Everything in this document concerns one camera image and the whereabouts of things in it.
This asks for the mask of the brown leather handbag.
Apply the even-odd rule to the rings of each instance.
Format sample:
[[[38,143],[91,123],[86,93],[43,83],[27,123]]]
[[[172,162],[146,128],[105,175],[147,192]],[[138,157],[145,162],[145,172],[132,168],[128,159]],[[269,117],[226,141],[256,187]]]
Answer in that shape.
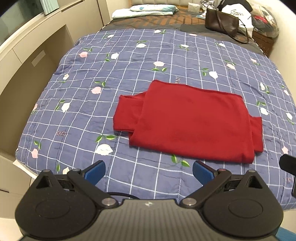
[[[207,8],[205,27],[209,30],[226,34],[231,39],[241,44],[249,43],[249,35],[246,25],[238,17],[231,14]],[[239,38],[237,38],[238,33],[244,35],[246,40],[241,41]]]

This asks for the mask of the white flat pillow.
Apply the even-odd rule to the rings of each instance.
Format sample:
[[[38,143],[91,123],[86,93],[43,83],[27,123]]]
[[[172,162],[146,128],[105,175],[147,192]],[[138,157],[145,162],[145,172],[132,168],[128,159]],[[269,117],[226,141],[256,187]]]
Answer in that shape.
[[[112,19],[134,18],[138,16],[172,16],[173,11],[131,11],[130,9],[117,9],[112,13]]]

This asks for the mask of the crumpled patterned bag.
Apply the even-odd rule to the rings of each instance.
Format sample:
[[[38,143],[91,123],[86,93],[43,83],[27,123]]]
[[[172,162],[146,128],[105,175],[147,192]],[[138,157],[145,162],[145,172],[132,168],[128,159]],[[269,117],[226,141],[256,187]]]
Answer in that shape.
[[[207,8],[209,9],[217,9],[215,0],[200,0],[200,4],[202,9],[205,11]]]

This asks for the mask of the blue floor mat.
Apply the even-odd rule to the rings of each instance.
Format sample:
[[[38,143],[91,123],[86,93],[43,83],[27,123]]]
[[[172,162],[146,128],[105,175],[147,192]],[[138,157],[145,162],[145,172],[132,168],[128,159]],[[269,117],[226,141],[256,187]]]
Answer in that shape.
[[[285,228],[280,227],[277,231],[276,238],[279,241],[296,241],[296,234]]]

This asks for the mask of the blue floral checked quilt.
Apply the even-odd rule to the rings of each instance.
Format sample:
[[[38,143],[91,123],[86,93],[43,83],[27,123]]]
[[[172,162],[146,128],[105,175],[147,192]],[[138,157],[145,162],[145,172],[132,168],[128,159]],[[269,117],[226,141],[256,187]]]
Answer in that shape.
[[[278,164],[281,155],[295,154],[295,104],[278,68],[236,44],[177,30],[100,31],[79,39],[37,100],[16,159],[34,174],[103,160],[101,190],[181,200],[201,187],[194,160],[131,147],[127,134],[113,130],[119,97],[141,93],[155,79],[242,96],[249,113],[262,117],[264,150],[252,164],[208,165],[234,174],[254,169],[284,210],[295,208],[294,178]]]

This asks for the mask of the brown patterned bed sheet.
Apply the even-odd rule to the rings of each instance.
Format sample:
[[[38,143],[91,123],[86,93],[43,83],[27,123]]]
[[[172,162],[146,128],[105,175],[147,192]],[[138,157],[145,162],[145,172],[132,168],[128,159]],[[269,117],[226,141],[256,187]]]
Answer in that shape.
[[[172,16],[137,16],[134,18],[115,19],[104,26],[103,30],[119,29],[152,29],[152,30],[179,30],[186,33],[202,35],[219,41],[232,42],[254,53],[264,55],[260,47],[252,40],[248,44],[241,44],[229,36],[208,30],[205,28],[205,21],[195,17],[188,10],[180,6],[179,11]]]

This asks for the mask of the black backpack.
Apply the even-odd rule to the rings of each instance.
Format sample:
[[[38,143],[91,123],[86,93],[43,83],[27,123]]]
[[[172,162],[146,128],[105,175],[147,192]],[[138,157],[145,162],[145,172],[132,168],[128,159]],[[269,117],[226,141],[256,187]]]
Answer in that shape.
[[[241,4],[244,6],[250,13],[253,11],[252,6],[248,1],[246,0],[222,0],[220,4],[218,4],[217,8],[219,11],[222,11],[222,9],[227,5],[233,5],[233,4]]]

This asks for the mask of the beige built-in cabinet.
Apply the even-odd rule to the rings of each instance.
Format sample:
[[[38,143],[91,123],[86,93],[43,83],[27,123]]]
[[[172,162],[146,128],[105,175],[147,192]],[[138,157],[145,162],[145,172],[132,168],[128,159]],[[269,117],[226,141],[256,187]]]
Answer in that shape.
[[[1,44],[1,240],[21,237],[14,213],[32,178],[14,165],[16,149],[41,92],[63,55],[110,21],[106,1],[59,1]]]

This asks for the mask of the light blue folded blanket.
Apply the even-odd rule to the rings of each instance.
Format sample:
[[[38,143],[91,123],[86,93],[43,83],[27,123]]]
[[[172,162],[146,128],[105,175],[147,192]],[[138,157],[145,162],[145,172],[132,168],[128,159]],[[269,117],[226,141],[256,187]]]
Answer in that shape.
[[[163,11],[163,12],[178,12],[178,8],[172,4],[139,4],[130,7],[131,11]]]

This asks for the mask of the tissue box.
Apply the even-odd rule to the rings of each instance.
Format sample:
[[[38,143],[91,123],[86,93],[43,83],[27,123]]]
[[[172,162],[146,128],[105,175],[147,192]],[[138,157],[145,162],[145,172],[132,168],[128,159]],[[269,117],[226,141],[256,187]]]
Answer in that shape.
[[[188,12],[193,14],[198,14],[200,12],[200,4],[188,3]]]

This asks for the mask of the clear plastic bag of clothes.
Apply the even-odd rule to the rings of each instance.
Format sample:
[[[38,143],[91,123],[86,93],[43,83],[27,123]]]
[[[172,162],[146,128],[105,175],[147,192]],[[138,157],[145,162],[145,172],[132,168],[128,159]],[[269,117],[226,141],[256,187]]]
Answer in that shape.
[[[277,38],[280,30],[273,14],[264,6],[254,4],[251,12],[255,32],[269,38]]]

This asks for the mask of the grey padded headboard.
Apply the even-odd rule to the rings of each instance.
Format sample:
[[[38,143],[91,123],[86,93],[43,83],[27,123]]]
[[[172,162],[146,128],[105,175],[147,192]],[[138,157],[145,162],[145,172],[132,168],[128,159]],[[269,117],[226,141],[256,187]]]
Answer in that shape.
[[[199,4],[200,0],[130,0],[132,6],[139,4],[172,4],[175,6],[187,6],[188,3]]]

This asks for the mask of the red long sleeve sweater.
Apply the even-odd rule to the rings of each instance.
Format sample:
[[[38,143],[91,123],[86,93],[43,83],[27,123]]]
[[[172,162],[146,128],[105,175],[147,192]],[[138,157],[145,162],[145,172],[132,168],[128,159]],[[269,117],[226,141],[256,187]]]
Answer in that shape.
[[[263,151],[262,119],[241,96],[158,80],[120,96],[113,128],[132,146],[189,158],[250,164]]]

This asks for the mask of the teal window curtain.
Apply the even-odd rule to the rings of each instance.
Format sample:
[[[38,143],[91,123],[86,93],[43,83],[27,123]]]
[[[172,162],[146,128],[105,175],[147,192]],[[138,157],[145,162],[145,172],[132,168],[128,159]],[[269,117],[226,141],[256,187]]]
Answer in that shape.
[[[40,0],[40,3],[45,15],[48,15],[60,8],[57,0]]]

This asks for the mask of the white printed tote bag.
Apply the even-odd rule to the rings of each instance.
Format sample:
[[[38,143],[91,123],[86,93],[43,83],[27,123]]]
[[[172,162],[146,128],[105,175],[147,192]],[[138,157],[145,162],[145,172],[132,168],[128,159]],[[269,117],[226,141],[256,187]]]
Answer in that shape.
[[[251,13],[242,4],[226,5],[222,8],[222,12],[239,18],[239,29],[247,30],[248,36],[252,37],[253,25]]]

